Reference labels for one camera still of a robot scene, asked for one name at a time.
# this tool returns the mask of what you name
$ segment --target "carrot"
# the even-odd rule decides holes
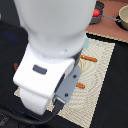
[[[93,61],[93,62],[98,61],[96,58],[88,57],[88,56],[85,56],[85,55],[81,55],[81,58],[85,59],[85,60]]]
[[[76,87],[84,89],[85,88],[85,85],[83,85],[81,83],[77,83]]]

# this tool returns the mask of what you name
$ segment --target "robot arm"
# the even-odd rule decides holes
[[[13,81],[20,86],[24,106],[43,115],[47,104],[56,94],[69,88],[85,42],[85,29],[91,21],[96,0],[14,0],[21,26],[28,32],[27,45]],[[69,89],[71,97],[78,78]]]

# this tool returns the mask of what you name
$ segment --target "red object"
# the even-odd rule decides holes
[[[94,9],[93,17],[98,17],[100,15],[100,11],[98,9]]]
[[[15,72],[16,72],[16,70],[18,69],[18,66],[19,66],[19,65],[18,65],[17,63],[14,64]]]

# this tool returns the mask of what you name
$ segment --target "black object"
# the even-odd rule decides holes
[[[18,122],[20,122],[22,124],[42,125],[42,124],[45,124],[48,121],[50,121],[53,117],[55,117],[59,113],[59,111],[61,109],[63,109],[63,106],[64,106],[64,103],[62,103],[59,100],[56,100],[55,107],[53,108],[53,111],[52,111],[51,115],[47,119],[42,120],[42,121],[41,120],[40,121],[35,121],[35,120],[26,119],[26,118],[24,118],[22,116],[14,114],[12,111],[9,111],[8,109],[6,109],[3,106],[0,106],[0,112],[5,114],[5,115],[7,115],[10,118],[13,118],[14,120],[16,120],[16,121],[18,121]]]
[[[116,24],[117,24],[120,28],[124,29],[125,31],[128,31],[128,30],[126,30],[125,28],[123,28],[121,22],[117,22],[117,21],[115,21],[115,22],[116,22]]]
[[[101,1],[96,1],[96,6],[100,7],[101,9],[104,8],[104,3],[102,3]]]
[[[39,67],[38,65],[34,65],[33,70],[35,72],[38,72],[38,73],[43,74],[43,75],[45,75],[47,73],[47,69]]]

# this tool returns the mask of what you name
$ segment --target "black cable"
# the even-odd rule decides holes
[[[42,125],[42,124],[45,124],[47,123],[48,121],[50,121],[53,117],[55,117],[59,111],[61,109],[63,109],[63,106],[64,106],[64,103],[62,103],[60,100],[56,100],[55,101],[55,106],[53,108],[53,111],[52,111],[52,114],[45,120],[42,120],[42,121],[33,121],[33,120],[30,120],[30,119],[26,119],[26,118],[23,118],[21,116],[18,116],[12,112],[10,112],[9,110],[3,108],[3,107],[0,107],[0,112],[7,115],[8,117],[20,122],[20,123],[23,123],[23,124],[28,124],[28,125]]]

